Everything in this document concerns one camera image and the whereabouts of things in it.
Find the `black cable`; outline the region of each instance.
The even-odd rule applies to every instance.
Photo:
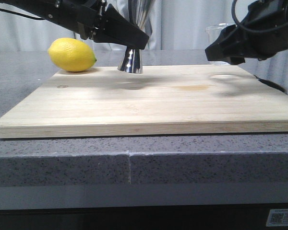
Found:
[[[266,29],[266,30],[253,30],[253,29],[250,29],[246,26],[244,26],[243,24],[241,24],[241,22],[239,22],[237,16],[236,16],[236,5],[237,5],[237,1],[238,0],[234,0],[233,3],[232,3],[232,7],[231,7],[231,15],[232,15],[232,19],[234,20],[235,24],[241,28],[242,30],[246,31],[246,32],[249,32],[251,34],[263,34],[263,33],[271,33],[271,32],[274,32],[276,30],[279,30],[279,29],[282,29],[284,27],[287,27],[288,26],[288,22],[282,24],[282,25],[279,25],[277,27],[274,27],[274,28],[270,28],[270,29]]]
[[[11,14],[16,14],[18,16],[22,16],[22,17],[25,17],[25,18],[29,18],[29,19],[33,19],[33,20],[45,20],[43,18],[36,18],[36,17],[32,17],[32,16],[29,16],[29,15],[26,15],[26,14],[23,14],[23,13],[18,13],[18,12],[15,12],[15,11],[9,11],[9,10],[6,10],[6,9],[2,9],[0,8],[0,11],[1,12],[6,12],[6,13],[11,13]]]

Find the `clear plastic cup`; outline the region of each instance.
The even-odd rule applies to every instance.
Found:
[[[234,23],[220,23],[217,25],[212,25],[206,28],[206,33],[208,34],[209,38],[209,45],[217,40],[220,36],[221,31],[226,28],[227,26],[234,25]],[[210,61],[213,65],[229,65],[227,62],[224,61]]]

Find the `white curtain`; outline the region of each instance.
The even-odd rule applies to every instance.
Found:
[[[241,1],[238,15],[245,15],[253,0]],[[125,15],[127,0],[108,0]],[[231,22],[232,0],[156,0],[146,24],[151,33],[146,49],[203,49],[207,46],[205,27]],[[24,12],[16,7],[0,4],[0,8]],[[59,37],[73,37],[73,33],[47,21],[34,21],[0,12],[0,51],[47,50]],[[116,44],[97,44],[86,41],[94,49],[121,50]]]

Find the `gray granite countertop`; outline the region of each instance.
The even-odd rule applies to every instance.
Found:
[[[117,66],[123,52],[96,56],[96,66]],[[143,60],[207,64],[202,50],[144,51]],[[261,72],[255,60],[241,67]],[[0,117],[58,70],[46,52],[0,52]],[[0,139],[0,187],[244,182],[288,182],[288,133]]]

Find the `cutting board edge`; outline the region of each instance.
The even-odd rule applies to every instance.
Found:
[[[0,138],[64,138],[64,137],[110,137],[179,134],[230,134],[288,132],[288,121],[269,122],[217,122],[184,124],[110,124],[91,126],[31,126],[0,127]]]

